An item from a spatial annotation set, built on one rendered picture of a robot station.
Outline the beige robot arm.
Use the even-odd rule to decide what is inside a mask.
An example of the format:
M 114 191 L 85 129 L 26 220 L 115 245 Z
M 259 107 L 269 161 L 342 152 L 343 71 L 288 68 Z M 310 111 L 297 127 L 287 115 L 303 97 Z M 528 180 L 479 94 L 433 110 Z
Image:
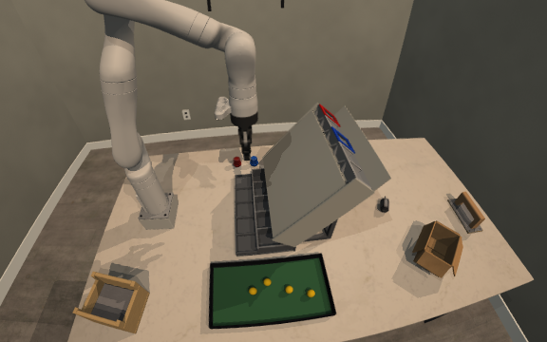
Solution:
M 255 41 L 250 34 L 239 28 L 166 0 L 85 2 L 92 10 L 104 15 L 100 82 L 110 127 L 113 159 L 124 168 L 144 212 L 160 214 L 167 208 L 168 199 L 136 126 L 138 92 L 135 22 L 162 30 L 199 47 L 225 52 L 229 100 L 225 97 L 217 99 L 217 120 L 224 119 L 230 113 L 244 118 L 257 112 Z

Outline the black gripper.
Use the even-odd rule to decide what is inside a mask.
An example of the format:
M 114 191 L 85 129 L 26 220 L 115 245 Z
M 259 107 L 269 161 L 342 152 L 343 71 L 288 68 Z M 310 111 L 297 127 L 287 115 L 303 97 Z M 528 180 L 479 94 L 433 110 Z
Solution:
M 231 113 L 230 113 L 231 114 Z M 236 117 L 231 114 L 231 122 L 233 125 L 238 126 L 238 135 L 239 140 L 241 140 L 241 148 L 244 161 L 251 160 L 251 144 L 252 144 L 252 134 L 253 130 L 251 125 L 254 125 L 258 120 L 258 113 L 256 112 L 253 116 L 250 117 Z M 249 127 L 249 128 L 248 128 Z M 244 140 L 243 140 L 244 136 Z M 249 139 L 249 140 L 247 140 Z M 248 153 L 248 154 L 245 154 Z M 250 154 L 249 154 L 250 153 Z

